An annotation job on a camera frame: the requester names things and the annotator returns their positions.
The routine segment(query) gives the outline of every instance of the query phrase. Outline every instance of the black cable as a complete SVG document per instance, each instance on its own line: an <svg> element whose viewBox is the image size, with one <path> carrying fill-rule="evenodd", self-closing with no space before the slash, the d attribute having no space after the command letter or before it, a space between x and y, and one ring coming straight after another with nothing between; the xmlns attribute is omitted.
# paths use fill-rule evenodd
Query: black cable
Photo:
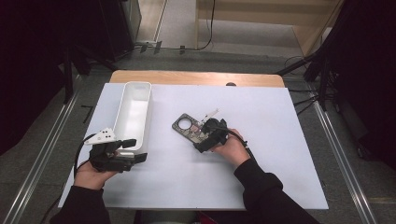
<svg viewBox="0 0 396 224"><path fill-rule="evenodd" d="M288 63L288 61L291 60L291 59L295 59L295 58L303 58L303 59L304 59L304 56L294 56L294 57L290 57L290 58L288 58L288 59L283 63L283 66L286 68L286 67L287 67L286 64Z"/></svg>
<svg viewBox="0 0 396 224"><path fill-rule="evenodd" d="M95 134L91 134L88 137L84 138L84 140L82 140L82 142L79 144L78 147L78 151L76 152L76 157L75 157L75 163L73 166L73 173L74 173L74 177L76 177L77 174L77 163L78 163L78 157L79 157L79 153L81 152L82 147L84 146L85 141L87 141L88 139L92 138ZM59 202L61 200L62 194L55 200L55 202L53 202L53 204L49 207L49 209L47 210L46 214L43 216L43 218L41 219L41 224L45 223L47 216L49 215L50 211L52 210L52 208L55 206L55 204L57 202Z"/></svg>
<svg viewBox="0 0 396 224"><path fill-rule="evenodd" d="M138 51L138 50L141 50L141 49L142 49L141 47L138 47L138 48L133 49L132 52L135 52L135 51Z"/></svg>
<svg viewBox="0 0 396 224"><path fill-rule="evenodd" d="M317 95L314 95L314 96L312 96L312 97L310 97L310 98L308 98L308 99L306 99L306 100L302 100L302 101L296 102L296 103L294 103L293 105L294 105L294 106L297 106L297 105L303 104L303 103L308 102L308 101L317 100L317 98L318 98L318 96L317 96Z"/></svg>
<svg viewBox="0 0 396 224"><path fill-rule="evenodd" d="M81 152L81 149L82 149L82 147L84 146L85 141L87 141L88 139L92 138L94 135L95 135L95 134L89 135L88 137L84 138L84 140L82 140L82 142L79 144L78 150L77 150L77 152L76 152L75 163L74 163L74 166L73 166L73 174L74 174L74 177L76 177L76 174L77 174L77 169L78 169L77 163L78 163L79 153Z"/></svg>
<svg viewBox="0 0 396 224"><path fill-rule="evenodd" d="M212 7L212 15L211 15L211 20L210 20L210 37L209 40L207 41L206 45L204 47L198 48L198 49L173 49L173 48L160 48L160 49L171 49L171 50L186 50L186 51L198 51L205 49L209 44L212 42L212 36L213 36L213 20L215 18L215 8L216 8L216 0L213 0L213 7ZM154 47L152 46L147 46L148 49L153 49Z"/></svg>
<svg viewBox="0 0 396 224"><path fill-rule="evenodd" d="M311 103L309 103L309 105L307 105L306 107L304 107L300 112L297 113L297 116L299 116L301 113L303 113L306 109L308 109L314 102L316 102L317 100L312 101Z"/></svg>
<svg viewBox="0 0 396 224"><path fill-rule="evenodd" d="M211 28L211 27L209 27L209 23L208 23L208 18L207 18L207 0L205 0L205 24L206 24L206 29L207 29L207 31L211 34L212 33L212 30L213 30L213 27ZM215 47L215 44L213 43L213 41L210 41L210 43L212 44L212 48L214 48Z"/></svg>
<svg viewBox="0 0 396 224"><path fill-rule="evenodd" d="M231 131L228 128L220 128L220 127L213 127L213 126L210 126L209 128L223 130L223 131L235 136L239 140L239 142L241 142L242 146L244 146L244 148L247 151L247 154L250 156L250 158L253 159L257 163L256 158L254 158L253 153L251 152L250 148L248 147L248 141L244 141L244 139L242 139L237 133Z"/></svg>
<svg viewBox="0 0 396 224"><path fill-rule="evenodd" d="M312 91L317 91L317 90L312 90L312 91L307 91L307 90L294 90L294 89L289 89L289 91L293 91L293 92L312 92Z"/></svg>
<svg viewBox="0 0 396 224"><path fill-rule="evenodd" d="M62 194L59 195L59 197L55 200L55 202L52 203L52 205L47 210L46 214L44 214L43 218L41 219L40 224L44 224L46 222L47 216L50 214L50 211L55 206L55 204L61 200L61 197L62 197Z"/></svg>

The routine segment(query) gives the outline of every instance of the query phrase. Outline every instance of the white plastic tray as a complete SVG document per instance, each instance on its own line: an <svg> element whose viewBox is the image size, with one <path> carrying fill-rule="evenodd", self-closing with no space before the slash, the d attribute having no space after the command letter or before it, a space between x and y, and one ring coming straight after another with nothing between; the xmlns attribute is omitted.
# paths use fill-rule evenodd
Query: white plastic tray
<svg viewBox="0 0 396 224"><path fill-rule="evenodd" d="M148 153L150 95L151 84L148 82L128 82L125 84L113 130L118 140L136 139L136 145L119 149L119 151L132 151L135 155Z"/></svg>

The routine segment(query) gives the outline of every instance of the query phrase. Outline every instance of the hole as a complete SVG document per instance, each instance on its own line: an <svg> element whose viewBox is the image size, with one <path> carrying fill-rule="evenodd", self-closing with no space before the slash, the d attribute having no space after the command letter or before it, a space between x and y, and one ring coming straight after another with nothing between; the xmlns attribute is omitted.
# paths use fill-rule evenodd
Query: hole
<svg viewBox="0 0 396 224"><path fill-rule="evenodd" d="M192 123L189 119L181 119L178 121L177 125L179 128L186 130L191 127Z"/></svg>

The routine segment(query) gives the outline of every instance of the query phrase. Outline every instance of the white tabletop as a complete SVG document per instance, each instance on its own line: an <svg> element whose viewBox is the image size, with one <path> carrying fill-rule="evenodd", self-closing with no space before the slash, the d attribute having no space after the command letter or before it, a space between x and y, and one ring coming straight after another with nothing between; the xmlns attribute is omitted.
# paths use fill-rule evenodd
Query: white tabletop
<svg viewBox="0 0 396 224"><path fill-rule="evenodd" d="M105 85L86 135L114 126L122 89L123 84ZM305 209L328 208L286 88L153 85L150 103L148 159L106 182L107 207L244 209L243 187L231 164L216 153L199 153L171 127L183 113L200 120L218 108L215 118L244 136L261 168L276 174L295 202ZM79 162L90 150L82 149ZM72 183L71 172L60 207Z"/></svg>

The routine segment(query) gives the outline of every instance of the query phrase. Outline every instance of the person's left hand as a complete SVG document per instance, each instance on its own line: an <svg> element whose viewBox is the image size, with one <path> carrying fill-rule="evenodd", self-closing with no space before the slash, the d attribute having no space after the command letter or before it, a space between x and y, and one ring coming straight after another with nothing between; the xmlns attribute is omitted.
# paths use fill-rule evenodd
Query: person's left hand
<svg viewBox="0 0 396 224"><path fill-rule="evenodd" d="M74 186L99 190L116 173L116 171L99 172L87 161L78 168Z"/></svg>

